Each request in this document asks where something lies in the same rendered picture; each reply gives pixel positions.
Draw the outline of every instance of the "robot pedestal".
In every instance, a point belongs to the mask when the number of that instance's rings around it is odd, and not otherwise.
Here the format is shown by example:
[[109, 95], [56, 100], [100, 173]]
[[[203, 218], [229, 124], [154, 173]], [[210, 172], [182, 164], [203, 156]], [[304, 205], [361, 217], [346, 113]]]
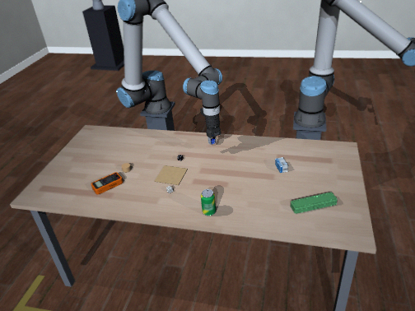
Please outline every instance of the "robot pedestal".
[[294, 120], [294, 130], [296, 130], [297, 139], [311, 139], [311, 140], [321, 140], [321, 133], [326, 132], [326, 123], [317, 128], [307, 128], [298, 125]]
[[146, 111], [142, 111], [140, 116], [146, 117], [147, 128], [150, 130], [169, 130], [174, 131], [175, 125], [173, 123], [173, 114], [171, 110], [175, 106], [175, 102], [171, 102], [169, 110], [162, 114], [149, 114]]
[[115, 70], [124, 66], [124, 47], [115, 6], [92, 7], [83, 12], [96, 63], [93, 70]]

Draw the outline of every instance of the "tan knob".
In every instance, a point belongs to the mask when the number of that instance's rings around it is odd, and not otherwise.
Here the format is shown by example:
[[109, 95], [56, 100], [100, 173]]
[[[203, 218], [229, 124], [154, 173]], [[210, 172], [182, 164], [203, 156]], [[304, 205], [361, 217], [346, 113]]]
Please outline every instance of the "tan knob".
[[121, 165], [121, 169], [124, 173], [129, 173], [131, 171], [131, 168], [132, 167], [130, 163], [124, 163], [123, 165]]

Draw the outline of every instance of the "yellow floor tape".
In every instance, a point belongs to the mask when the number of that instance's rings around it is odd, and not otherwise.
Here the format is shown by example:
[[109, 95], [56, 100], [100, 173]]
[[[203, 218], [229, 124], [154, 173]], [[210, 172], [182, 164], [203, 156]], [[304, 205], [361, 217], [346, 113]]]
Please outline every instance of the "yellow floor tape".
[[13, 311], [49, 311], [46, 309], [37, 309], [32, 308], [30, 306], [26, 306], [26, 303], [29, 301], [30, 297], [35, 293], [37, 287], [40, 285], [40, 282], [44, 279], [44, 276], [37, 276], [27, 292], [23, 295], [20, 302], [17, 304], [17, 306], [13, 309]]

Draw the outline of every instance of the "beige square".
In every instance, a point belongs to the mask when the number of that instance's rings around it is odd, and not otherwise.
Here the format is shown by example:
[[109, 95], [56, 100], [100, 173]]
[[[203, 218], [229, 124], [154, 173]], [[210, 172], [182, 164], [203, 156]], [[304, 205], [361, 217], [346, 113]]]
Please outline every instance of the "beige square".
[[165, 165], [154, 181], [158, 183], [179, 185], [184, 174], [186, 174], [186, 171], [187, 168], [170, 167]]

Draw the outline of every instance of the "green soda can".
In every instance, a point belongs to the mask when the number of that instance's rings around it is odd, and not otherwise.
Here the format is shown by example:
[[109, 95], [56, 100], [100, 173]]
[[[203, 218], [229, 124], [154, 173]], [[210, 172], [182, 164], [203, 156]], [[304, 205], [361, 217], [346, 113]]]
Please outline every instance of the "green soda can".
[[212, 216], [216, 213], [215, 193], [210, 188], [202, 191], [202, 212], [205, 216]]

